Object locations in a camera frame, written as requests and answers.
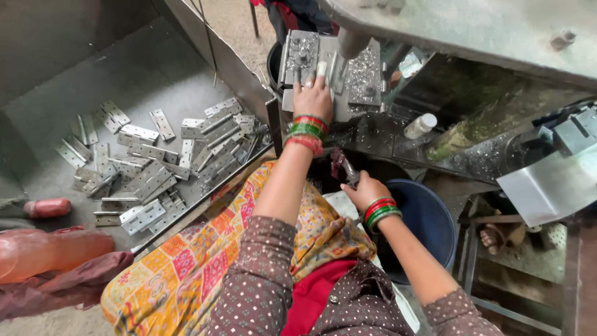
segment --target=shirt sleeve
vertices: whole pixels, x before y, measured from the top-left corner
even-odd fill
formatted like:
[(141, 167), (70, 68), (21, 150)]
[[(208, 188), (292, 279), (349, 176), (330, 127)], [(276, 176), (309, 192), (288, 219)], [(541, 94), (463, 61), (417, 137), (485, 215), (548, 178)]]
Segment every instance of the shirt sleeve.
[(286, 324), (292, 303), (290, 259), (294, 226), (269, 217), (250, 217), (238, 259), (222, 280), (211, 311), (208, 335), (272, 335)]
[(423, 312), (438, 336), (503, 336), (495, 325), (481, 317), (462, 288), (426, 305)]

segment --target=red cloth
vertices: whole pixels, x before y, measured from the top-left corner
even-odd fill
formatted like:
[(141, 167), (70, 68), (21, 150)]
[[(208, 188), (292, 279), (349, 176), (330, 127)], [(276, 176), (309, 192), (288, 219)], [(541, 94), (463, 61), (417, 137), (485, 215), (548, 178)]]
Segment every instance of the red cloth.
[(330, 261), (294, 285), (293, 306), (288, 310), (286, 325), (280, 335), (308, 334), (324, 311), (332, 287), (355, 265), (355, 259)]
[(100, 303), (101, 293), (118, 273), (133, 264), (131, 252), (111, 252), (91, 259), (72, 271), (45, 272), (22, 283), (0, 285), (0, 321), (46, 311)]

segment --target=woman's right hand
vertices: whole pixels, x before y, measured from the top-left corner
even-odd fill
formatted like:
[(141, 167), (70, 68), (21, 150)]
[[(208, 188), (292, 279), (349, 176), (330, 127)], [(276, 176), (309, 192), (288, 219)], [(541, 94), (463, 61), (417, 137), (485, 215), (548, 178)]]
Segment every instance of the woman's right hand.
[(352, 203), (360, 212), (365, 212), (371, 202), (380, 197), (391, 197), (392, 194), (380, 181), (369, 177), (369, 173), (362, 170), (361, 180), (356, 190), (346, 184), (341, 184), (340, 188), (348, 195)]

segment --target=orange object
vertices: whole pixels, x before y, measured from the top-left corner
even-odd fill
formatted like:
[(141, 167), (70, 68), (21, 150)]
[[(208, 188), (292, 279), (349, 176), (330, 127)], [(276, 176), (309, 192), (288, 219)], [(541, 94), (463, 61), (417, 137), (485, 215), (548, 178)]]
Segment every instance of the orange object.
[(23, 211), (29, 218), (48, 218), (63, 216), (70, 212), (72, 205), (66, 198), (54, 198), (52, 200), (29, 201), (25, 203)]
[(46, 271), (70, 271), (114, 251), (114, 239), (98, 230), (51, 234), (37, 229), (0, 233), (0, 284), (22, 282)]

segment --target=bolt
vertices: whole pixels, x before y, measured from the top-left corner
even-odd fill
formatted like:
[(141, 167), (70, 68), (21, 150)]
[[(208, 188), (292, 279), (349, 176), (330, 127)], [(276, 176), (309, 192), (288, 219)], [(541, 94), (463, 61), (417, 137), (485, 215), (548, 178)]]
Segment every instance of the bolt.
[(575, 33), (573, 33), (569, 29), (563, 29), (562, 31), (560, 31), (560, 33), (552, 37), (550, 43), (556, 51), (561, 51), (566, 49), (572, 43), (574, 43), (575, 40)]
[(363, 93), (367, 97), (372, 97), (375, 95), (375, 85), (372, 82), (368, 82), (363, 85)]

